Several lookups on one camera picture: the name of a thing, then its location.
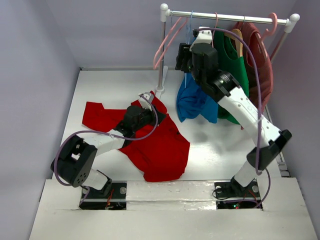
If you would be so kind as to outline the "light blue wire hanger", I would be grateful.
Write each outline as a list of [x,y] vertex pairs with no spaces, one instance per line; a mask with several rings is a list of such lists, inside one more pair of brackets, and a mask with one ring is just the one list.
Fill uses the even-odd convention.
[[[193,10],[191,11],[190,17],[189,17],[189,21],[188,21],[188,25],[186,26],[186,35],[185,35],[185,43],[190,45],[191,41],[192,41],[192,18],[193,18]],[[187,83],[188,83],[188,76],[187,73],[184,74],[184,88],[187,88]]]

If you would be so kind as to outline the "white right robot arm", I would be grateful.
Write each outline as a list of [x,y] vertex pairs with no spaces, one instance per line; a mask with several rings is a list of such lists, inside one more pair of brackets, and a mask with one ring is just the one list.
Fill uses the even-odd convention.
[[249,184],[264,171],[292,137],[270,123],[247,98],[235,77],[218,68],[218,52],[209,43],[181,43],[176,57],[176,70],[190,73],[202,91],[227,110],[252,138],[255,148],[230,180],[230,190],[242,196]]

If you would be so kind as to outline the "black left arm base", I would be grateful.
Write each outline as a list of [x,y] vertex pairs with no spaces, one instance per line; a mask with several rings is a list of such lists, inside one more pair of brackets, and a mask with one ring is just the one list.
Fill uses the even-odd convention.
[[126,210],[126,193],[126,181],[109,181],[101,190],[91,188],[79,207],[82,210]]

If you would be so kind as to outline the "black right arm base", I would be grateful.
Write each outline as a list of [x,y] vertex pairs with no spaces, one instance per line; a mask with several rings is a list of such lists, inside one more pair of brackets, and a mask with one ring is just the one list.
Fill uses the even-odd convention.
[[262,208],[262,197],[256,179],[246,187],[232,181],[215,182],[212,196],[216,199],[218,210]]

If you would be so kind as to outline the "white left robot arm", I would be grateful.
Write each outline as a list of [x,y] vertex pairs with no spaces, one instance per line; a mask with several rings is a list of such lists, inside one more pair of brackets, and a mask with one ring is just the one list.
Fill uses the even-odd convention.
[[82,138],[80,131],[70,135],[61,145],[51,164],[56,179],[63,186],[82,187],[88,194],[106,198],[112,190],[112,180],[92,168],[97,156],[120,150],[141,140],[136,133],[145,126],[152,131],[166,118],[154,105],[146,108],[129,106],[123,119],[108,132],[93,131],[93,136]]

